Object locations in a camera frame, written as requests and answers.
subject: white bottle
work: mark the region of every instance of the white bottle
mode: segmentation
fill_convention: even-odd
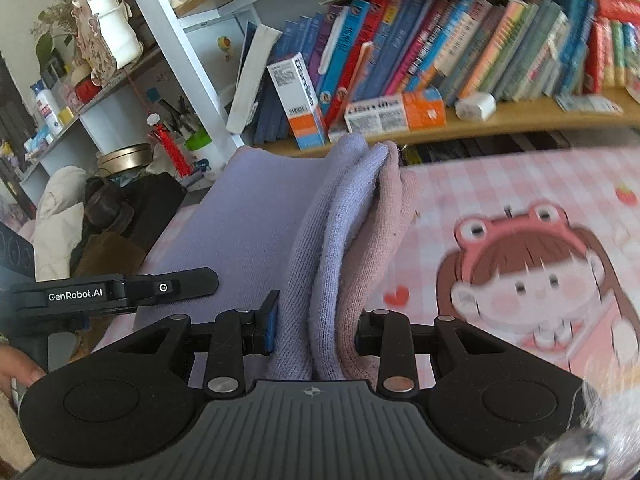
[[[31,85],[31,89],[36,94],[36,106],[42,118],[47,123],[49,131],[57,137],[64,129],[62,122],[58,118],[60,107],[53,97],[51,90],[44,86],[42,79]]]

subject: gray ribbed panel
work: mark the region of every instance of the gray ribbed panel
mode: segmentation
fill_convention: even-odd
[[[321,393],[307,395],[316,386]],[[22,480],[495,480],[444,446],[418,409],[363,381],[260,381],[211,402],[171,448],[130,465],[86,470],[38,460]]]

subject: purple book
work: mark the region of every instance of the purple book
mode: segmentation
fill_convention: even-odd
[[[342,6],[340,5],[329,6],[329,10],[324,15],[324,20],[322,20],[322,23],[320,25],[318,40],[316,41],[316,46],[314,47],[314,51],[311,54],[311,58],[309,59],[309,67],[308,67],[309,77],[311,78],[311,82],[314,84],[314,86],[320,79],[320,74],[318,73],[318,67],[320,66],[322,53],[324,52],[324,48],[326,47],[326,42],[329,40],[331,29],[334,27],[334,21],[338,17],[338,14],[340,14],[341,11],[342,11]]]

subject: metal screw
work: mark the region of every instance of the metal screw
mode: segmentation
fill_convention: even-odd
[[[390,392],[405,394],[414,389],[415,383],[409,377],[396,375],[386,378],[382,385]]]
[[[238,389],[238,381],[233,377],[215,377],[207,383],[207,388],[217,394],[230,394]]]

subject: white and orange box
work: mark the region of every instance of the white and orange box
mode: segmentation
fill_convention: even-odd
[[[301,150],[322,146],[326,127],[302,54],[270,64],[267,69]]]
[[[351,103],[344,121],[350,133],[373,136],[446,126],[447,115],[440,93],[425,88]]]

